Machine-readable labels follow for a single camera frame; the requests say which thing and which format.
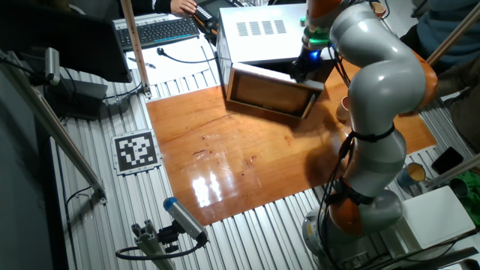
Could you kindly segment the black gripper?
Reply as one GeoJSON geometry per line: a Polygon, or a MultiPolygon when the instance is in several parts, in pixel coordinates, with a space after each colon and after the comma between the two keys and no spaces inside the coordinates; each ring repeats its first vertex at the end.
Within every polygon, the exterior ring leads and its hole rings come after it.
{"type": "Polygon", "coordinates": [[[318,71],[323,64],[320,50],[311,50],[305,46],[301,48],[300,55],[291,64],[291,77],[297,82],[302,82],[302,77],[306,77],[304,84],[317,83],[315,71],[318,71]]]}

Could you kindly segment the hand with dark sleeve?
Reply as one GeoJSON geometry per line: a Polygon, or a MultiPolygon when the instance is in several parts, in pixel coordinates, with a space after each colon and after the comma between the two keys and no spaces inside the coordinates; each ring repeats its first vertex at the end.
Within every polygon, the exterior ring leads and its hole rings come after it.
{"type": "Polygon", "coordinates": [[[197,11],[197,3],[194,0],[172,0],[170,10],[175,15],[193,15],[197,11]]]}

